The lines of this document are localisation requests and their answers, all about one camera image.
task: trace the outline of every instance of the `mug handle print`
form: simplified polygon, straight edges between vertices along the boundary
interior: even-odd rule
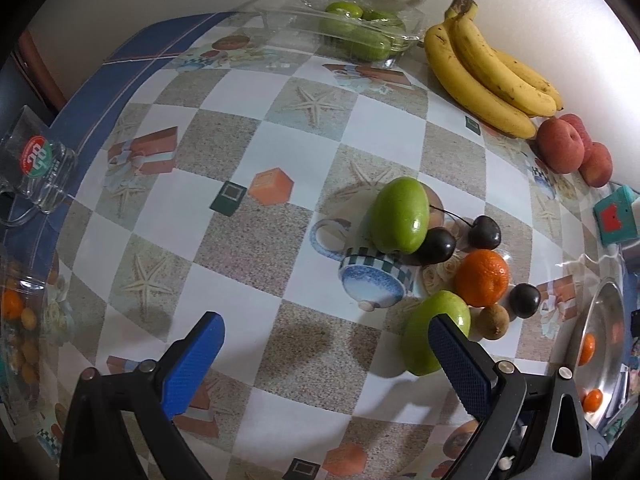
[[[337,228],[346,239],[349,228],[351,227],[351,222],[343,218],[323,218],[314,224],[311,228],[311,232],[309,233],[309,241],[317,253],[340,262],[342,260],[342,250],[332,251],[331,249],[324,247],[324,245],[318,241],[318,229],[326,225],[331,225]]]
[[[6,182],[0,181],[0,195],[4,193],[11,193],[11,192],[14,192],[14,188]],[[13,205],[9,209],[9,213],[11,213],[12,209],[13,209]],[[27,211],[22,213],[15,220],[9,220],[9,219],[5,220],[0,216],[0,225],[8,229],[11,229],[13,227],[20,227],[21,225],[24,225],[29,220],[31,220],[36,215],[37,212],[38,212],[38,207],[32,205],[30,208],[27,209]]]

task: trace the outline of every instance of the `metal tray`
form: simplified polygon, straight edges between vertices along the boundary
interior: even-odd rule
[[[592,333],[596,338],[596,351],[587,364],[578,366],[584,336]],[[571,335],[565,361],[574,372],[578,394],[585,394],[599,388],[602,391],[602,405],[595,413],[585,413],[584,418],[597,428],[607,411],[613,390],[620,375],[623,347],[625,343],[625,315],[622,296],[616,284],[603,280],[588,308],[578,318]]]

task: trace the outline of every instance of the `wall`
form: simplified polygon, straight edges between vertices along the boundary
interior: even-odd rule
[[[30,29],[71,95],[119,44],[153,22],[228,10],[248,0],[48,0]],[[450,0],[424,0],[428,23]],[[609,147],[614,178],[640,188],[640,53],[603,0],[476,0],[488,41],[561,91],[594,140]]]

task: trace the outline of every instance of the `glass cup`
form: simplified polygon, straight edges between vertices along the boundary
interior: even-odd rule
[[[0,218],[5,227],[23,225],[38,211],[49,214],[66,197],[66,183],[76,168],[76,152],[47,139],[48,130],[25,106],[14,126],[0,138],[0,194],[20,194],[31,202],[15,220]]]

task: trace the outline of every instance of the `red and green sticker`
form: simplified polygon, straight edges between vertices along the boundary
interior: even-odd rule
[[[27,141],[20,156],[20,169],[29,178],[43,176],[49,168],[53,156],[51,145],[43,136],[34,136]]]

